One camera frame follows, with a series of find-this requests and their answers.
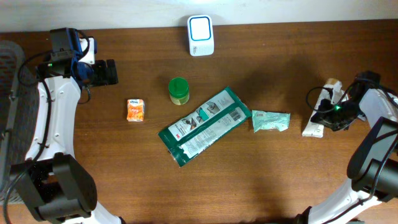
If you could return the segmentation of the green white sponge package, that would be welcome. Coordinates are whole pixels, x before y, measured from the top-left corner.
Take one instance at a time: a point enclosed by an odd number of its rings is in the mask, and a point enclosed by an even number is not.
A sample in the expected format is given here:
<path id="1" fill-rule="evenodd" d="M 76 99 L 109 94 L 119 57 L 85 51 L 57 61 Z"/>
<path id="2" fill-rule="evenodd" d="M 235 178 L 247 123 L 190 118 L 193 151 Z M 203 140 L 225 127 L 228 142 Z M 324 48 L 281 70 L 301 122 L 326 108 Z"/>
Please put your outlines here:
<path id="1" fill-rule="evenodd" d="M 251 110 L 227 87 L 158 136 L 182 167 L 251 116 Z"/>

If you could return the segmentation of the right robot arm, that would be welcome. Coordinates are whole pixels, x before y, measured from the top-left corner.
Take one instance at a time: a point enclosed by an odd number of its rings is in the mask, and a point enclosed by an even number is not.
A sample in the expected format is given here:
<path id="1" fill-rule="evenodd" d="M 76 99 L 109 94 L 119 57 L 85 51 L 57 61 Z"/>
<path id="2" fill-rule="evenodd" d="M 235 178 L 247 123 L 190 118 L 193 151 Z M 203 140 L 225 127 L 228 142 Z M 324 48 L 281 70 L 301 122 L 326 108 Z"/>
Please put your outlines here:
<path id="1" fill-rule="evenodd" d="M 347 89 L 330 78 L 303 136 L 323 136 L 323 129 L 347 130 L 357 119 L 371 128 L 347 167 L 347 179 L 324 202 L 298 214 L 294 223 L 349 223 L 363 211 L 397 197 L 397 93 L 380 84 L 378 73 L 357 74 Z"/>

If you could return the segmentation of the green lid jar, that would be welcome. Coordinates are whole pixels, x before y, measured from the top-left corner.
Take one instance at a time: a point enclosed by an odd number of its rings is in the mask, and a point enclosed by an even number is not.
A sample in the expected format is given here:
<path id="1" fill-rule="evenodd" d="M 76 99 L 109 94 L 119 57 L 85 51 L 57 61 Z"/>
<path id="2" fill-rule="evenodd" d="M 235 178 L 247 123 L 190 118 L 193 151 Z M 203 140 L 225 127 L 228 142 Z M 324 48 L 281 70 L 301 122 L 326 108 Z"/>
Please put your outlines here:
<path id="1" fill-rule="evenodd" d="M 189 84 L 182 77 L 173 78 L 169 82 L 169 95 L 171 101 L 176 105 L 184 105 L 190 98 Z"/>

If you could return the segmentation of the orange tissue pack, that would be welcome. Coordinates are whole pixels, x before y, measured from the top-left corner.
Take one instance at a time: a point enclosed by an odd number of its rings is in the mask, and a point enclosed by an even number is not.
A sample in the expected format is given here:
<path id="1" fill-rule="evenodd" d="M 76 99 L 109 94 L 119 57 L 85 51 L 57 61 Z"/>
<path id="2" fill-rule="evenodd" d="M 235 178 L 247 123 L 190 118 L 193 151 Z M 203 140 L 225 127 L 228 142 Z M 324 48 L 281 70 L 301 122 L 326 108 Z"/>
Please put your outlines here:
<path id="1" fill-rule="evenodd" d="M 129 122 L 142 122 L 145 115 L 145 103 L 143 99 L 127 100 L 127 120 Z"/>

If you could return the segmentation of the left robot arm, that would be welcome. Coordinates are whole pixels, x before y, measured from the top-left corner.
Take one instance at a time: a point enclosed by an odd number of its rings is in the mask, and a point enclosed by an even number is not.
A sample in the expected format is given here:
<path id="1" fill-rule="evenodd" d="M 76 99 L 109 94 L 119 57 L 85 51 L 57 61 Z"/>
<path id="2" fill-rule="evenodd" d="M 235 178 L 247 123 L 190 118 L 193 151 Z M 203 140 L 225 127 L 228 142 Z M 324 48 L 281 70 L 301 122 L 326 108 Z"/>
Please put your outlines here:
<path id="1" fill-rule="evenodd" d="M 123 219 L 98 201 L 92 176 L 75 159 L 73 132 L 83 90 L 115 85 L 114 60 L 96 60 L 97 43 L 74 28 L 50 31 L 52 49 L 37 66 L 39 108 L 25 161 L 11 167 L 9 192 L 17 192 L 38 222 L 113 223 Z"/>

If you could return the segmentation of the white tube brown cap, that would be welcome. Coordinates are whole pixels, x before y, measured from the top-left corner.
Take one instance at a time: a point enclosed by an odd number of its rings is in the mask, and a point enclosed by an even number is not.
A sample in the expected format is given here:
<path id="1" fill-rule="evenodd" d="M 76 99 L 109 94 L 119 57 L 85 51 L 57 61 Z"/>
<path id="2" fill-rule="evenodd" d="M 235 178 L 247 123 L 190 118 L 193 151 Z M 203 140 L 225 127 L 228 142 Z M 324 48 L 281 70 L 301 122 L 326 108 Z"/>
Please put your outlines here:
<path id="1" fill-rule="evenodd" d="M 325 128 L 332 131 L 347 130 L 352 122 L 364 117 L 359 108 L 365 90 L 363 83 L 355 81 L 344 90 L 341 81 L 329 78 L 323 86 L 316 86 L 309 92 L 314 90 L 320 90 L 314 106 L 309 103 L 309 96 L 305 97 L 313 112 L 302 131 L 303 137 L 322 138 Z"/>

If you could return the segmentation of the mint green wipes pack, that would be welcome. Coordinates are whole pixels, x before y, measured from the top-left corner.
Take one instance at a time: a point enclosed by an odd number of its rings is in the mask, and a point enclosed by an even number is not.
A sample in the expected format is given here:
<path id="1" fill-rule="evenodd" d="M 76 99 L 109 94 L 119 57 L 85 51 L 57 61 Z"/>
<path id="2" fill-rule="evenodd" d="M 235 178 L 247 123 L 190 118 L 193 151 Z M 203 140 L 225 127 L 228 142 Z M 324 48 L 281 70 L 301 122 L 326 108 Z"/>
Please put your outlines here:
<path id="1" fill-rule="evenodd" d="M 290 113 L 275 113 L 252 110 L 254 132 L 276 129 L 280 132 L 289 128 Z"/>

